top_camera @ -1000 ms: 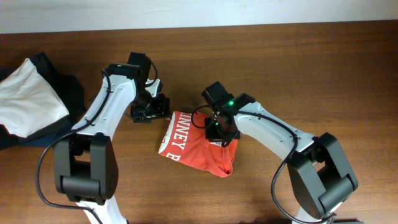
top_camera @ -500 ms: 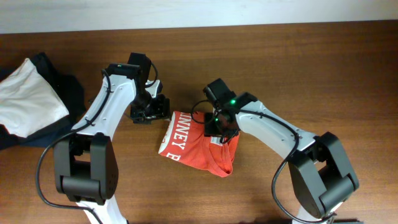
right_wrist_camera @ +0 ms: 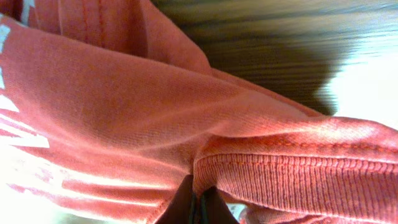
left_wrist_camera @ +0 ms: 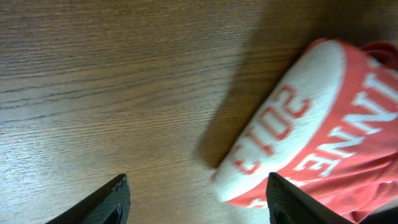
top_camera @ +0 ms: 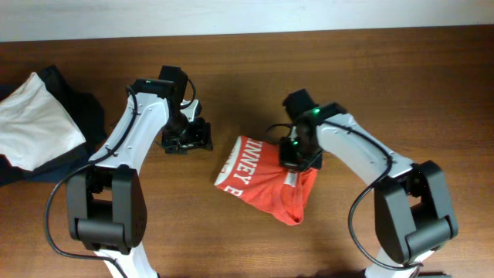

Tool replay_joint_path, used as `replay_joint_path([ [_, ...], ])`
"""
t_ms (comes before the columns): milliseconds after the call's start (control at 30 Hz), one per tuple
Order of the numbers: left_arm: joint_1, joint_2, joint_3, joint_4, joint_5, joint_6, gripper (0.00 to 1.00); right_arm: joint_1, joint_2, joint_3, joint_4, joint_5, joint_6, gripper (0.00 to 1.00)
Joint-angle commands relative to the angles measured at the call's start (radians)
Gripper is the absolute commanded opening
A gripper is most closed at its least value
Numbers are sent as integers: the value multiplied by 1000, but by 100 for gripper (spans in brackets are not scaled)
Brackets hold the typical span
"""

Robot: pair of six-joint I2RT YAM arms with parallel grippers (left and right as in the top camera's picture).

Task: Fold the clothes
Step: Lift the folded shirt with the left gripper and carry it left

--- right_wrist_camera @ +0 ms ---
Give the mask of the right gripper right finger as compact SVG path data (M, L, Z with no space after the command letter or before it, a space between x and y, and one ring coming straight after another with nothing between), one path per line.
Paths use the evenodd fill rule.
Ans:
M206 190L200 199L201 224L238 224L216 187Z

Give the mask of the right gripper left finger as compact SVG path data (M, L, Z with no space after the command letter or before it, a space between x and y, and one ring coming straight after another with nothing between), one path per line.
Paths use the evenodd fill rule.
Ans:
M193 224L195 216L195 193L193 176L187 175L174 198L156 224Z

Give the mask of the orange printed t-shirt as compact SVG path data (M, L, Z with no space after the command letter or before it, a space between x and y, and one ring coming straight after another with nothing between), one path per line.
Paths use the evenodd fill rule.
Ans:
M150 1L1 2L1 184L155 223L186 175L248 218L397 222L397 131L212 68Z

